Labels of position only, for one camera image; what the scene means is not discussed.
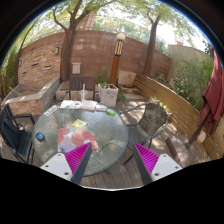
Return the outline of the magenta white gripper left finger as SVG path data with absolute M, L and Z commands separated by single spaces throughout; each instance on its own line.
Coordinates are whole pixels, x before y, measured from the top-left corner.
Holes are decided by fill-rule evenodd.
M 79 185 L 91 153 L 92 144 L 87 143 L 67 154 L 57 153 L 41 169 Z

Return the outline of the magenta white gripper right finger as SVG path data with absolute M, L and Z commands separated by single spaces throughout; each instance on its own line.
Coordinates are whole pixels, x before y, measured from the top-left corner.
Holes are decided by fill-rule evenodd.
M 144 185 L 182 169 L 168 154 L 158 155 L 137 143 L 133 144 L 133 155 Z

